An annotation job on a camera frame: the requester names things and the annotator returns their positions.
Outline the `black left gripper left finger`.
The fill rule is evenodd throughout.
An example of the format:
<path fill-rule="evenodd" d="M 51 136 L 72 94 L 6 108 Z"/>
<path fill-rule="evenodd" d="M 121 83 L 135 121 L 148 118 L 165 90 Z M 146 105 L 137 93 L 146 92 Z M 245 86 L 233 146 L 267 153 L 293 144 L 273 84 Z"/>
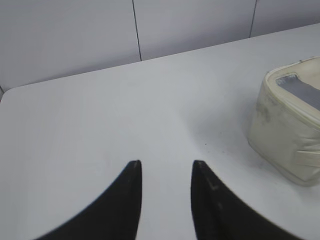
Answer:
<path fill-rule="evenodd" d="M 133 160 L 88 207 L 40 239 L 134 240 L 141 207 L 142 163 Z"/>

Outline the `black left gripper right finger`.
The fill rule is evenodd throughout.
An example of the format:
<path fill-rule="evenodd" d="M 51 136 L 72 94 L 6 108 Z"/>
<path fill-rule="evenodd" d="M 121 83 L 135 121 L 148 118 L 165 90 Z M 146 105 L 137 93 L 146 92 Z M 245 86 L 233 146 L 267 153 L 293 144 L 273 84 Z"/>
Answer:
<path fill-rule="evenodd" d="M 317 240 L 320 188 L 292 183 L 268 163 L 227 170 L 192 165 L 190 201 L 199 240 Z"/>

